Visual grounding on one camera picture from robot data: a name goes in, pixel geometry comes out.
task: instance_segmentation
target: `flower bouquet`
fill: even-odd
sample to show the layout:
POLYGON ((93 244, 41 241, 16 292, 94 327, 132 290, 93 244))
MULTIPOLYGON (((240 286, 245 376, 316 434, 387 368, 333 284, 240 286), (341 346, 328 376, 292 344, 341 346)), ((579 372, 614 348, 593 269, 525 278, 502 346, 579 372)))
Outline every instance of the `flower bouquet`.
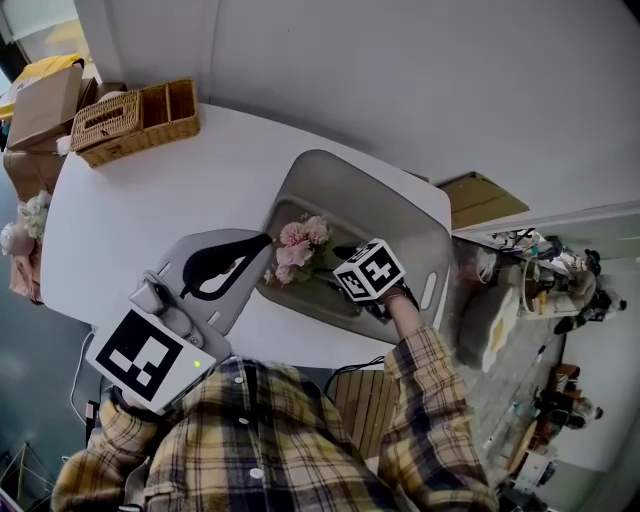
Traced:
POLYGON ((305 214, 300 222, 289 222, 280 231, 282 247, 276 249, 276 264, 265 272, 265 282, 284 286, 312 279, 324 266, 330 236, 327 221, 319 215, 305 214))

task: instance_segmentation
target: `white table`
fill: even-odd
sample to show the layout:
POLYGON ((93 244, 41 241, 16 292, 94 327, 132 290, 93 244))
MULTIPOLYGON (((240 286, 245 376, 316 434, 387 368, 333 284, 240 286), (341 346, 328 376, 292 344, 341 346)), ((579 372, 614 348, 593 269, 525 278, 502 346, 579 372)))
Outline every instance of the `white table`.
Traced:
MULTIPOLYGON (((259 230, 294 160, 310 149, 352 163, 450 231, 447 196, 409 173, 232 110, 200 105, 200 118, 197 137, 99 169, 75 154, 67 157, 43 244, 42 295, 48 307, 99 326, 114 300, 131 293, 141 273, 155 268, 181 237, 220 228, 259 230)), ((242 355, 314 367, 366 362, 390 349, 272 303, 257 291, 228 338, 242 355)))

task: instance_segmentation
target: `brown cardboard box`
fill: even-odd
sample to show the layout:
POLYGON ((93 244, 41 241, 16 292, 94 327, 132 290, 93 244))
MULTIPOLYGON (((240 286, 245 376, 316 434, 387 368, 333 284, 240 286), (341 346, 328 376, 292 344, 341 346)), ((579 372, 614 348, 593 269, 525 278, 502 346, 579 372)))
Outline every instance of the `brown cardboard box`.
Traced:
POLYGON ((73 121, 82 85, 82 66, 74 65, 25 87, 18 93, 7 148, 25 150, 63 135, 73 121))
MULTIPOLYGON (((100 84, 98 86, 95 78, 82 79, 76 99, 77 110, 83 109, 99 99, 100 91, 98 89, 103 85, 103 89, 107 90, 124 89, 124 84, 100 84)), ((71 121, 59 125, 59 129, 51 130, 48 138, 31 143, 25 150, 15 151, 8 148, 5 150, 4 168, 21 201, 28 201, 40 190, 53 193, 66 158, 57 154, 56 141, 63 135, 70 133, 72 122, 73 118, 71 121)))
POLYGON ((482 174, 472 172, 440 185, 451 201, 451 229, 528 212, 529 207, 482 174))

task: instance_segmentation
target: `hand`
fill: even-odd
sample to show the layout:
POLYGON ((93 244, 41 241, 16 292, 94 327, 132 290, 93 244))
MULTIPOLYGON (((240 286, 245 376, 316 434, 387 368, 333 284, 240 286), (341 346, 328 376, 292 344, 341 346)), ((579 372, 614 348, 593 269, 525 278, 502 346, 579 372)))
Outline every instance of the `hand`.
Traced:
POLYGON ((401 340, 416 332, 420 327, 424 327, 420 311, 400 288, 392 286, 382 295, 381 300, 387 307, 401 340))

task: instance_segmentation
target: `pink flower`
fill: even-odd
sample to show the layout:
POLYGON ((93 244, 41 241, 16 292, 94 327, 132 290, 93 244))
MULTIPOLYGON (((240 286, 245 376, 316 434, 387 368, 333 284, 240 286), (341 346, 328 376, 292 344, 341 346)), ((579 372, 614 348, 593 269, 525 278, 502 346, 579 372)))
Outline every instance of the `pink flower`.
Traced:
POLYGON ((327 228, 327 221, 319 215, 311 217, 304 224, 304 234, 314 245, 320 245, 329 240, 329 229, 327 228))
POLYGON ((311 256, 313 256, 313 251, 309 248, 308 240, 276 250, 278 265, 297 265, 302 267, 311 256))
POLYGON ((282 284, 289 284, 293 281, 291 267, 288 265, 278 265, 278 268, 276 269, 276 277, 282 284))
POLYGON ((289 222, 280 231, 282 245, 298 245, 304 240, 304 226, 299 222, 289 222))
POLYGON ((271 284, 273 283, 273 272, 271 272, 271 269, 267 269, 264 271, 264 282, 267 284, 271 284))

